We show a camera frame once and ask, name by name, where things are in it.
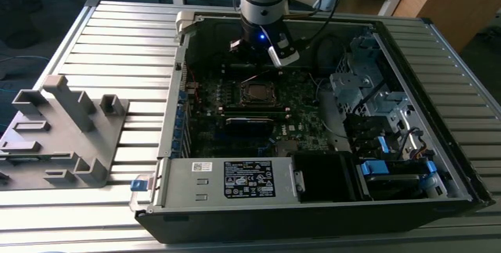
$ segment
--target cable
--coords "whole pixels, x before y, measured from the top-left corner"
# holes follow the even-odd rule
[[[400,157],[402,157],[402,155],[404,153],[404,148],[406,148],[406,143],[408,142],[408,138],[410,138],[411,134],[414,133],[414,131],[416,131],[416,130],[420,130],[420,128],[419,127],[411,127],[411,129],[407,131],[406,136],[402,139],[402,143],[400,143],[400,148],[399,148],[399,153],[398,153],[396,160],[400,159]]]
[[[418,140],[422,142],[422,148],[419,149],[419,151],[412,156],[412,158],[411,158],[412,160],[420,158],[422,154],[427,150],[427,142],[423,140],[422,136],[418,137]]]
[[[383,86],[384,86],[384,81],[382,81],[380,84],[378,84],[378,86],[374,88],[374,90],[370,92],[370,94],[362,99],[358,106],[352,109],[352,113],[356,113],[358,109],[362,108],[363,105],[366,104],[366,102],[368,102],[370,99],[378,94],[378,92],[379,92],[379,90],[382,90]]]
[[[0,92],[7,92],[7,93],[19,93],[17,90],[6,90],[6,89],[0,89]]]
[[[45,56],[37,56],[37,55],[21,55],[21,56],[10,56],[9,58],[6,59],[2,59],[0,62],[5,62],[5,61],[9,61],[11,59],[17,59],[17,58],[39,58],[39,59],[45,59],[46,61],[51,61],[50,58],[45,57]]]
[[[320,90],[320,85],[326,81],[326,79],[320,80],[319,85],[316,86],[316,92],[315,92],[315,99],[319,100],[319,90]]]
[[[198,87],[197,87],[197,79],[195,79],[195,74],[194,74],[194,71],[191,70],[191,68],[187,66],[189,68],[189,71],[191,73],[191,78],[194,79],[194,90],[195,90],[195,98],[197,98],[197,102],[201,101],[201,98],[199,98],[199,91],[198,91]]]
[[[327,129],[331,133],[335,134],[335,136],[342,137],[342,138],[344,138],[344,139],[348,139],[348,137],[342,136],[340,134],[338,134],[338,133],[336,133],[336,132],[328,127],[328,125],[326,124],[324,120],[322,120],[322,124],[324,125],[326,129]]]
[[[310,75],[310,77],[311,77],[311,79],[312,79],[312,81],[314,81],[314,84],[318,86],[319,83],[315,81],[314,76],[312,76],[312,73],[308,73],[308,75]]]
[[[322,0],[319,0],[319,4],[316,6],[316,9],[314,12],[311,12],[310,14],[290,14],[290,15],[284,15],[284,19],[298,19],[298,18],[306,18],[306,17],[311,17],[314,15],[316,15],[320,11],[320,8],[322,8]]]
[[[335,16],[335,11],[338,9],[338,5],[339,5],[339,0],[336,0],[335,2],[335,5],[332,7],[332,11],[331,11],[331,14],[330,14],[330,17],[328,17],[328,20],[326,20],[326,23],[323,24],[323,26],[320,27],[319,31],[315,33],[315,35],[310,38],[310,41],[314,41],[315,38],[319,36],[319,34],[324,31],[326,27],[328,26],[330,22],[331,22],[331,19],[332,19],[332,16]]]

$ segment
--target sticker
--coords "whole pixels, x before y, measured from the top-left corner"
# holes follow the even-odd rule
[[[194,162],[193,172],[213,172],[213,162]]]
[[[275,197],[272,161],[226,162],[226,197]]]

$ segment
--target metal case frame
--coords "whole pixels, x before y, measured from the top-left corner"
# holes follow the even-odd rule
[[[199,21],[205,17],[219,16],[211,13],[197,13]],[[310,20],[322,21],[323,19],[311,18]],[[155,185],[158,191],[154,192],[154,203],[147,211],[137,213],[137,220],[161,242],[173,244],[275,238],[326,238],[408,231],[440,218],[459,215],[468,210],[479,210],[495,203],[384,23],[363,19],[334,19],[332,22],[355,22],[371,26],[406,92],[418,106],[420,115],[427,119],[427,129],[432,130],[440,142],[471,197],[447,200],[382,201],[382,203],[339,203],[338,205],[300,204],[291,207],[287,205],[284,207],[267,205],[240,208],[201,207],[194,210],[165,208],[173,164],[171,159],[163,158],[158,169],[161,179]],[[170,130],[163,130],[162,143],[170,143],[171,140],[173,133]],[[209,225],[211,225],[211,230],[202,230]]]

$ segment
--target floor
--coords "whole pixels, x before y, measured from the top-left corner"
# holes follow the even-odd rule
[[[42,32],[42,41],[21,50],[6,47],[0,41],[0,55],[38,55],[51,57],[57,51],[65,35],[74,23],[85,2],[87,0],[42,0],[43,9],[33,13],[31,18],[35,27]],[[130,2],[153,2],[159,0],[109,0]],[[190,4],[233,6],[233,0],[187,0]],[[495,98],[501,102],[501,83],[499,74],[501,73],[501,38],[492,38],[488,41],[479,36],[463,50],[462,57],[470,64],[475,74],[479,76]],[[6,72],[7,77],[0,80],[0,133],[6,125],[11,122],[17,110],[11,102],[21,89],[33,88],[39,75],[43,72],[47,62],[41,59],[14,59],[0,63],[0,73]]]

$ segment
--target blue latch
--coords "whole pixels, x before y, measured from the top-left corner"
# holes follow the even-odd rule
[[[387,141],[386,141],[384,137],[378,137],[378,139],[379,139],[379,142],[382,144],[383,152],[384,153],[390,153],[391,149],[388,148],[388,144],[387,144]]]
[[[149,191],[149,181],[145,180],[133,180],[131,182],[133,191]]]
[[[179,101],[181,101],[181,103],[185,103],[187,101],[187,92],[185,92],[183,90],[181,91]]]
[[[178,138],[178,139],[182,137],[182,130],[174,131],[174,137]]]
[[[434,161],[428,161],[427,166],[428,166],[431,173],[435,173],[438,171],[438,166],[436,166],[436,163]]]
[[[181,148],[182,148],[181,142],[179,141],[174,141],[173,142],[173,149],[178,150]]]
[[[391,173],[384,160],[368,160],[362,165],[364,175],[387,175]]]

